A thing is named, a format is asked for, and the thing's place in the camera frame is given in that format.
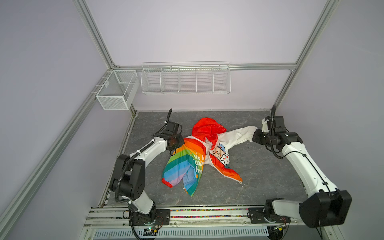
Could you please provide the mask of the colourful rainbow kids jacket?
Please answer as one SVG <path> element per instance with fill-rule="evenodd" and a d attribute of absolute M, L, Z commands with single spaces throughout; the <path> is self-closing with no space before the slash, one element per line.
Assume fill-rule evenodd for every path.
<path fill-rule="evenodd" d="M 184 144 L 176 150 L 167 162 L 162 183 L 172 188 L 180 182 L 191 197 L 197 190 L 204 166 L 216 169 L 223 177 L 243 183 L 241 176 L 229 167 L 229 150 L 239 144 L 251 142 L 256 126 L 233 131 L 211 118 L 200 119 L 193 127 L 192 134 L 184 138 Z"/>

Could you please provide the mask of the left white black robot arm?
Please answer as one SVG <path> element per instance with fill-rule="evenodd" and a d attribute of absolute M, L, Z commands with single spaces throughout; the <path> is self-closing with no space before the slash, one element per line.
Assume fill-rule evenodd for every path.
<path fill-rule="evenodd" d="M 118 156 L 109 185 L 110 191 L 115 194 L 115 202 L 127 203 L 131 211 L 149 215 L 155 203 L 145 192 L 146 167 L 165 151 L 174 155 L 183 144 L 181 134 L 161 134 L 136 152 Z"/>

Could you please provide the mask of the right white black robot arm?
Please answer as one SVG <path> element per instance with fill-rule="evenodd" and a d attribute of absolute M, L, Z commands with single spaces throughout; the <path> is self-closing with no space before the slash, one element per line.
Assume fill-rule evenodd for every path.
<path fill-rule="evenodd" d="M 301 220 L 309 228 L 342 225 L 346 221 L 352 196 L 329 180 L 294 132 L 264 133 L 257 129 L 253 142 L 270 147 L 278 159 L 287 159 L 297 172 L 308 198 L 303 202 L 270 199 L 265 214 Z"/>

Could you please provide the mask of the white mesh box basket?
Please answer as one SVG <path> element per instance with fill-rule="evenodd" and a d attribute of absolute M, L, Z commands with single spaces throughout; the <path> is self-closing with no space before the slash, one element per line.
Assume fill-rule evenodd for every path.
<path fill-rule="evenodd" d="M 136 71 L 112 70 L 96 97 L 104 110 L 129 111 L 139 85 Z"/>

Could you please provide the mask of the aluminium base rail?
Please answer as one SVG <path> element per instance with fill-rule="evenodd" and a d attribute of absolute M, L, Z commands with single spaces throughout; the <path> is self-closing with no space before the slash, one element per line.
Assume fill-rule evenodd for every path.
<path fill-rule="evenodd" d="M 128 208 L 92 208 L 81 240 L 276 238 L 287 240 L 304 222 L 289 217 L 266 219 L 262 206 L 160 207 L 155 221 L 144 223 Z"/>

